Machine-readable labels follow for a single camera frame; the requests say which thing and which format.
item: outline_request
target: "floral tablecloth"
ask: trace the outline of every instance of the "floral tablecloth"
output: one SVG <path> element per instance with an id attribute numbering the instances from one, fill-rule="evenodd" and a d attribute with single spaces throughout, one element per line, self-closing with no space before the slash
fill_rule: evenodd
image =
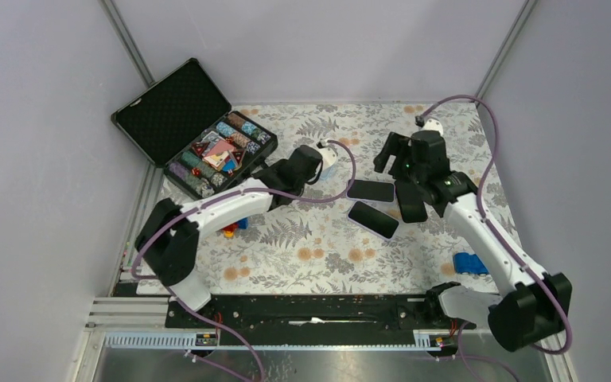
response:
<path id="1" fill-rule="evenodd" d="M 288 158 L 302 144 L 334 138 L 348 145 L 357 161 L 357 178 L 392 181 L 373 171 L 373 158 L 391 131 L 411 135 L 414 116 L 424 104 L 325 104 L 239 106 L 235 109 L 278 136 L 271 164 Z M 468 173 L 478 184 L 490 151 L 477 110 L 471 103 L 449 103 L 432 114 L 444 126 L 451 167 Z M 306 197 L 322 198 L 339 193 L 351 175 L 350 160 L 340 148 L 340 160 L 326 180 L 308 186 Z M 176 203 L 191 201 L 165 180 L 160 198 Z M 497 172 L 485 186 L 485 199 L 493 214 L 517 239 L 516 227 Z M 346 212 L 353 202 L 315 205 L 293 202 L 263 215 L 250 217 L 247 230 L 235 237 L 220 232 L 199 244 L 196 272 L 213 294 L 398 294 L 421 293 L 439 283 L 458 281 L 481 291 L 496 291 L 490 276 L 456 275 L 451 258 L 471 248 L 430 210 L 420 224 L 400 223 L 395 238 L 383 241 L 350 222 Z M 399 207 L 373 204 L 398 218 Z M 145 265 L 144 274 L 151 274 Z M 141 281 L 139 294 L 167 294 L 158 281 Z"/>

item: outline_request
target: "smartphone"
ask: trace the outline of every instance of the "smartphone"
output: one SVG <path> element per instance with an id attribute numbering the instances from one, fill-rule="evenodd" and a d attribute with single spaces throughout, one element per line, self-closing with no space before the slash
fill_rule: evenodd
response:
<path id="1" fill-rule="evenodd" d="M 361 201 L 352 206 L 350 212 L 348 212 L 348 218 L 385 240 L 392 239 L 399 226 L 399 221 L 394 217 L 386 215 Z"/>
<path id="2" fill-rule="evenodd" d="M 422 223 L 427 220 L 425 203 L 411 181 L 395 181 L 397 204 L 404 223 Z"/>
<path id="3" fill-rule="evenodd" d="M 357 201 L 395 201 L 395 185 L 382 181 L 360 181 L 355 179 L 348 190 L 348 199 Z"/>

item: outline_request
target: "case lid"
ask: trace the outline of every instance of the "case lid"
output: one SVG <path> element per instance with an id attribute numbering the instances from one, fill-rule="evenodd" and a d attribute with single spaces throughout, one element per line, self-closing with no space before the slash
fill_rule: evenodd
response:
<path id="1" fill-rule="evenodd" d="M 156 165 L 167 162 L 231 104 L 192 58 L 111 116 Z"/>

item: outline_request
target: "white wall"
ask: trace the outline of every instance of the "white wall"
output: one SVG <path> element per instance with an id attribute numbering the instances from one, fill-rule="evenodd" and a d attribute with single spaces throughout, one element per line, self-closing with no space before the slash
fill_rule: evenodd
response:
<path id="1" fill-rule="evenodd" d="M 97 1 L 0 0 L 0 381 L 63 379 L 146 161 L 109 122 L 144 89 Z"/>
<path id="2" fill-rule="evenodd" d="M 611 2 L 540 2 L 486 98 L 521 241 L 573 283 L 580 381 L 611 380 Z"/>
<path id="3" fill-rule="evenodd" d="M 523 0 L 116 0 L 156 79 L 197 57 L 235 104 L 475 92 Z"/>

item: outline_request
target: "black case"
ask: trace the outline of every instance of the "black case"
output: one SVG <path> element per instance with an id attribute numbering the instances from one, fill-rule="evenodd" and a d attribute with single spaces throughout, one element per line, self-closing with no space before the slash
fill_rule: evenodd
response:
<path id="1" fill-rule="evenodd" d="M 230 113 L 231 104 L 198 60 L 192 58 L 112 114 L 111 121 L 156 167 L 164 169 L 168 179 L 194 199 L 200 199 L 198 193 L 169 171 L 168 165 L 178 161 L 193 143 L 200 141 L 209 131 L 215 130 L 216 124 L 226 119 Z M 233 172 L 233 175 L 221 172 L 227 179 L 219 186 L 212 185 L 215 193 L 237 185 L 249 177 L 259 163 L 278 146 L 275 134 L 246 115 L 237 111 L 232 113 L 240 115 L 268 133 L 270 139 L 261 145 L 232 126 L 261 147 L 254 154 L 247 151 L 242 167 Z"/>

